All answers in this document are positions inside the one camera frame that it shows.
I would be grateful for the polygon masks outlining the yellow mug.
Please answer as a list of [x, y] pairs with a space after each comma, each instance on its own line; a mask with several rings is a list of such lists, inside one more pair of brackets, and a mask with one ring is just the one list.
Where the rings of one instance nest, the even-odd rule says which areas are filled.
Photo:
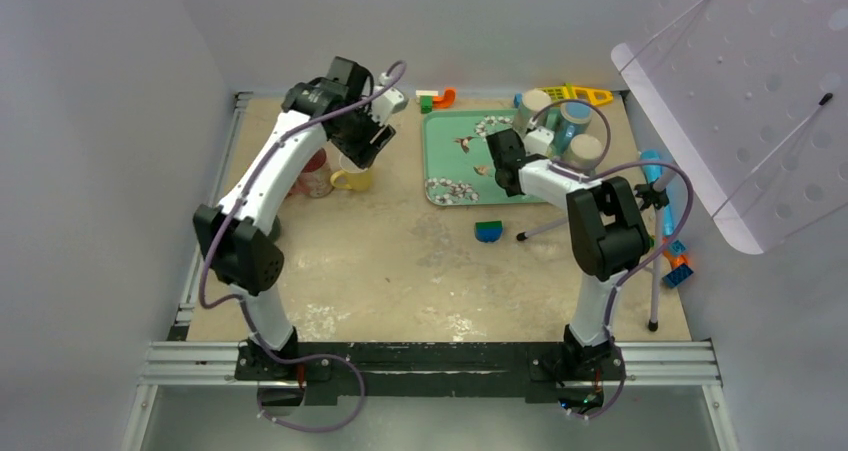
[[336, 189], [355, 192], [367, 191], [373, 184], [370, 168], [359, 168], [347, 162], [341, 162], [339, 169], [330, 177], [330, 184]]

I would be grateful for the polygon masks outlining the pink glass mug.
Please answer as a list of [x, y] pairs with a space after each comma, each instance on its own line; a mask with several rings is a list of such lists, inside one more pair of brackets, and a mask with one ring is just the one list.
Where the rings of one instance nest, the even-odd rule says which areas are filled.
[[296, 181], [297, 190], [311, 198], [325, 197], [333, 190], [331, 176], [332, 170], [328, 163], [327, 152], [324, 148], [320, 148], [299, 174]]

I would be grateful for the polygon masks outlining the floral cream mug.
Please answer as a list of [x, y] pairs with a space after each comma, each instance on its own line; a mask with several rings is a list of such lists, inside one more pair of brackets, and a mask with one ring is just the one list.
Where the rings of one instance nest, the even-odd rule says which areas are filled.
[[512, 119], [512, 129], [524, 137], [530, 128], [532, 118], [551, 103], [551, 97], [539, 88], [516, 94], [514, 96], [516, 111]]

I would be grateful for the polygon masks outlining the blue-bottom mug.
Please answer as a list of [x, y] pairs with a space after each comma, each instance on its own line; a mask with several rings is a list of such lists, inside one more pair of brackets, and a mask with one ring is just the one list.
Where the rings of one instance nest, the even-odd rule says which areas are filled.
[[592, 113], [593, 110], [582, 101], [566, 102], [559, 106], [552, 141], [555, 155], [564, 155], [573, 138], [586, 131]]

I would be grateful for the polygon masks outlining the seahorse cream mug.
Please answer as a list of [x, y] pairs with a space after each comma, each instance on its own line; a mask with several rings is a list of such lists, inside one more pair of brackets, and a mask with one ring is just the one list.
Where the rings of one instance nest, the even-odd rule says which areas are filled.
[[601, 158], [604, 145], [594, 136], [580, 134], [572, 138], [564, 161], [574, 169], [592, 174]]

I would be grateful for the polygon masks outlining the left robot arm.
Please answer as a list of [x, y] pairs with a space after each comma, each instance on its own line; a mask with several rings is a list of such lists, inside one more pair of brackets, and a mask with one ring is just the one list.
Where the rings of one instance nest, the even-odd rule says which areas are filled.
[[259, 366], [272, 379], [289, 378], [304, 361], [276, 288], [285, 262], [270, 237], [278, 210], [326, 144], [359, 168], [373, 165], [396, 134], [390, 118], [408, 103], [397, 87], [406, 68], [398, 60], [374, 75], [335, 57], [324, 76], [286, 92], [271, 134], [244, 175], [216, 204], [199, 205], [193, 214], [203, 257], [199, 304], [211, 310], [238, 303], [249, 341], [262, 350]]

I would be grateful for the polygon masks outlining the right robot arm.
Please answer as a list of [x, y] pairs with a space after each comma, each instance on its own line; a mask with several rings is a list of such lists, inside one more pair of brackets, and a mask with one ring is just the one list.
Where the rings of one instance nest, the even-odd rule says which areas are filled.
[[533, 196], [566, 213], [582, 279], [556, 369], [584, 378], [612, 355], [612, 321], [620, 288], [651, 249], [634, 190], [622, 177], [593, 180], [570, 173], [543, 155], [529, 154], [512, 129], [495, 132], [485, 141], [495, 181], [508, 196]]

